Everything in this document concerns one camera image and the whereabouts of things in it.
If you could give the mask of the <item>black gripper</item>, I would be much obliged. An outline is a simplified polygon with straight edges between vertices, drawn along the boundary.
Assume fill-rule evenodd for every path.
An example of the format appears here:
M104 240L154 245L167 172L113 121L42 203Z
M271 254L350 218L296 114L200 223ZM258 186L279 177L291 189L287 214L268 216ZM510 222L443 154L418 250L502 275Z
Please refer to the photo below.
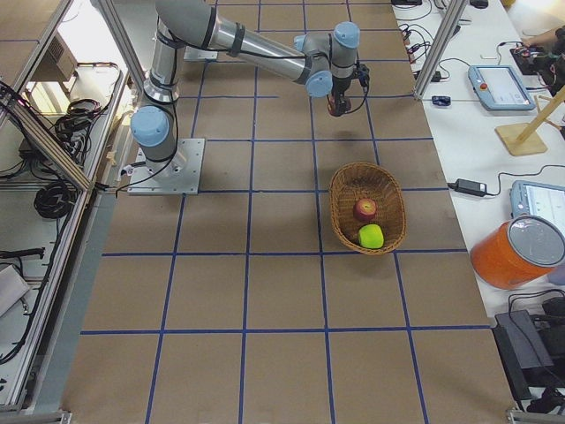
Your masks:
M346 95L353 80L358 81L363 91L363 99L356 108L352 108L350 99ZM349 77L333 77L332 82L333 87L329 95L335 99L335 105L338 107L340 116L355 113L365 105L370 91L370 70L365 64L355 64Z

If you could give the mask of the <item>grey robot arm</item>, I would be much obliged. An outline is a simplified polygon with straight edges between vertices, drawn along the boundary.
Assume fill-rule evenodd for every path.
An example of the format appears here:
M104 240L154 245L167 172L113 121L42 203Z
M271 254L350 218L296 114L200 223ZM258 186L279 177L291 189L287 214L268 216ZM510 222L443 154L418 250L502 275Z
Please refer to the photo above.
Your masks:
M369 70L358 60L360 30L353 22L341 22L326 34L297 36L287 47L220 16L204 1L158 1L155 8L153 63L131 121L150 178L162 180L185 165L176 103L177 70L186 47L221 52L286 77L304 86L310 97L326 98L333 117L354 112L346 95L352 81L369 90Z

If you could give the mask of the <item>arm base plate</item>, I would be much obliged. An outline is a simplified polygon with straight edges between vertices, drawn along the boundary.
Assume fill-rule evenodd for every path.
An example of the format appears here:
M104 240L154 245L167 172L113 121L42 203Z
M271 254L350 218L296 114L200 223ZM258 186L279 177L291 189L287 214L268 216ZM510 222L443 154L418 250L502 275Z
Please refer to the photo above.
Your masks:
M162 168L156 163L146 161L141 148L138 148L136 160L143 162L131 172L131 195L177 195L197 194L200 186L200 172L206 140L203 138L180 139L177 153L168 167L155 177L153 173Z
M218 52L214 50L196 49L194 47L186 47L184 53L184 61L187 63L216 61Z

